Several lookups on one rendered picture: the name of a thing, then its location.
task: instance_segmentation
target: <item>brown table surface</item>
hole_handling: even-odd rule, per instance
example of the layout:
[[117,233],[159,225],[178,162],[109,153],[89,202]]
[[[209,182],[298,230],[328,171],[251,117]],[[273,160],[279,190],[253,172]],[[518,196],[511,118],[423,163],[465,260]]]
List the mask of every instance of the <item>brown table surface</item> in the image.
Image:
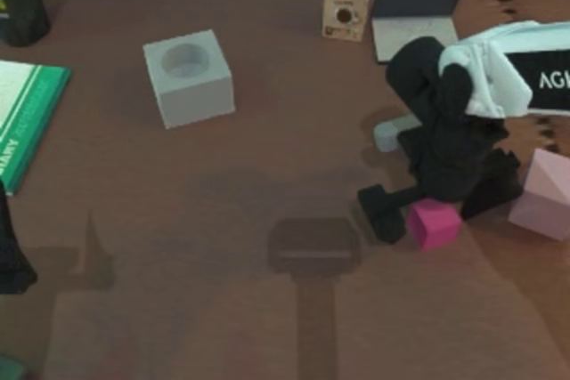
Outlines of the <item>brown table surface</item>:
[[[457,25],[565,20],[568,1],[461,0]],[[0,353],[47,380],[569,378],[567,245],[505,208],[436,251],[371,244],[355,192],[411,178],[400,153],[371,145],[405,109],[370,32],[322,39],[322,0],[46,2],[49,37],[0,47],[74,72],[11,200],[40,282],[0,301]],[[166,131],[142,46],[209,28],[238,111]],[[561,146],[565,123],[552,125]],[[525,162],[553,143],[534,118],[510,126],[505,146]],[[275,242],[325,260],[280,266]]]

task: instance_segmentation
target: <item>pale pink cube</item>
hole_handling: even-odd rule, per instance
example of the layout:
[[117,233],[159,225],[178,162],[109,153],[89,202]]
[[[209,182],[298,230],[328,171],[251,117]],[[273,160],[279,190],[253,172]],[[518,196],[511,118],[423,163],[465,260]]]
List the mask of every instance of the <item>pale pink cube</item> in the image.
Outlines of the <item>pale pink cube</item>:
[[534,152],[525,193],[509,221],[552,239],[570,239],[570,158],[542,149]]
[[453,242],[461,224],[461,217],[452,205],[427,198],[410,206],[408,229],[424,250]]

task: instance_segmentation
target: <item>magenta block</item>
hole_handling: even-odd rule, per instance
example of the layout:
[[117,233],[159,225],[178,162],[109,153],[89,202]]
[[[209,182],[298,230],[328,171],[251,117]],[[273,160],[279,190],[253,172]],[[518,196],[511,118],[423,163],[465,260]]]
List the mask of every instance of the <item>magenta block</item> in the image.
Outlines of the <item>magenta block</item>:
[[542,149],[534,152],[525,193],[509,221],[552,239],[570,239],[570,158]]
[[449,204],[428,198],[410,206],[408,229],[424,250],[454,241],[461,224],[461,217]]

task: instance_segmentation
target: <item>teddy bear's ear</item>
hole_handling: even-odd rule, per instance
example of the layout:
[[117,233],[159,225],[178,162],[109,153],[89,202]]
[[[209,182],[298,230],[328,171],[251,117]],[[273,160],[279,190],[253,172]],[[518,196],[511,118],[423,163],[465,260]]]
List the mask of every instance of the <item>teddy bear's ear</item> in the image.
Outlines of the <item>teddy bear's ear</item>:
[[461,121],[473,93],[473,82],[465,68],[459,64],[445,67],[437,90],[436,103],[446,118]]

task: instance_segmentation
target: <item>green book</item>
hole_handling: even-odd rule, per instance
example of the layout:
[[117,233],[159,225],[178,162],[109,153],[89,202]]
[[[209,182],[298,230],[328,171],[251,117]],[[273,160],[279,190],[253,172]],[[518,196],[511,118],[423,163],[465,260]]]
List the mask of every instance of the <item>green book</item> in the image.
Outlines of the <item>green book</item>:
[[0,61],[0,178],[12,196],[34,157],[71,72]]

